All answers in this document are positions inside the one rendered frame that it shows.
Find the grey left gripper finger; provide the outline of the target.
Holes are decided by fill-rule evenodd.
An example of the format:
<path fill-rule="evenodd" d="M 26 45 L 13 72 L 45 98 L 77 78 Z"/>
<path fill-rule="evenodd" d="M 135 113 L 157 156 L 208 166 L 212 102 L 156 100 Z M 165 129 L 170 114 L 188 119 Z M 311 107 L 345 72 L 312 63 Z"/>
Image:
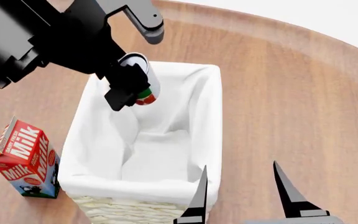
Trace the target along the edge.
<path fill-rule="evenodd" d="M 163 17 L 151 0 L 99 0 L 105 20 L 123 11 L 149 44 L 159 44 L 164 37 Z"/>

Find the red milk carton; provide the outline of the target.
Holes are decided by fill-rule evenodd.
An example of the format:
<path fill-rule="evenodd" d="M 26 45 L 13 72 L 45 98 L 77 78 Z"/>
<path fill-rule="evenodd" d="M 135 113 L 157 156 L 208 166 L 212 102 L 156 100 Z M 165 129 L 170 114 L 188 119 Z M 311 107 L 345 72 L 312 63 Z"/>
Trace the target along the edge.
<path fill-rule="evenodd" d="M 60 157 L 43 130 L 16 117 L 0 137 L 0 173 L 24 197 L 55 199 Z"/>

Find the tomato sauce can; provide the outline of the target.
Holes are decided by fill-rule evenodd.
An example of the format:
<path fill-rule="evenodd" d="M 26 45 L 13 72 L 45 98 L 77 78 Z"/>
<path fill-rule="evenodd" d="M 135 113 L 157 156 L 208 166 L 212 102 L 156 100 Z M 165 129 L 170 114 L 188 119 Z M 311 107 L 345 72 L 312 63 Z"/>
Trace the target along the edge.
<path fill-rule="evenodd" d="M 147 76 L 147 81 L 150 86 L 148 87 L 148 89 L 142 91 L 137 95 L 135 103 L 141 106 L 152 104 L 160 94 L 160 82 L 157 76 L 155 76 L 153 68 L 149 63 L 147 57 L 138 52 L 131 52 L 125 54 L 125 56 L 119 59 L 118 62 L 123 67 L 127 65 L 138 65 L 143 70 L 143 72 Z"/>

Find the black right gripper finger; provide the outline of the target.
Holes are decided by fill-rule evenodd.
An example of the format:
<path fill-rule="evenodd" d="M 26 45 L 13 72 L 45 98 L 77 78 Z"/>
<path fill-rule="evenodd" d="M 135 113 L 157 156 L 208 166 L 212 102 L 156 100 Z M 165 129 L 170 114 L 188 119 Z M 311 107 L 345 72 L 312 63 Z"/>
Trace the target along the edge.
<path fill-rule="evenodd" d="M 329 211 L 323 210 L 307 201 L 292 184 L 277 161 L 273 162 L 273 173 L 286 218 L 330 216 Z"/>
<path fill-rule="evenodd" d="M 206 224 L 206 201 L 208 193 L 207 167 L 201 173 L 196 192 L 188 208 L 183 214 L 173 220 L 173 224 Z"/>

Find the wicker basket with white liner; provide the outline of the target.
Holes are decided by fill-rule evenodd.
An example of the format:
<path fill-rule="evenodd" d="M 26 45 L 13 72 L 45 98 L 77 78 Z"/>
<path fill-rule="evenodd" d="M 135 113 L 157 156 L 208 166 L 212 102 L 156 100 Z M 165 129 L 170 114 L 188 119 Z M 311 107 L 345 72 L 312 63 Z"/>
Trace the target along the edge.
<path fill-rule="evenodd" d="M 221 182 L 221 72 L 152 62 L 155 102 L 113 111 L 109 85 L 89 77 L 63 145 L 58 181 L 91 224 L 171 224 L 208 174 L 207 207 Z"/>

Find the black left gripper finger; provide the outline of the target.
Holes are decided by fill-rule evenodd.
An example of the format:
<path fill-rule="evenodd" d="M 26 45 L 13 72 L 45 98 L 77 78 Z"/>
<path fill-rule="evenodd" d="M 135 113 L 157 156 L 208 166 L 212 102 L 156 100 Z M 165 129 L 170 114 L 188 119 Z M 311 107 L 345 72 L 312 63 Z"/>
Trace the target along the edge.
<path fill-rule="evenodd" d="M 105 78 L 110 89 L 104 98 L 113 111 L 133 106 L 152 94 L 149 79 L 138 64 L 122 66 L 114 63 L 109 71 L 111 73 Z"/>

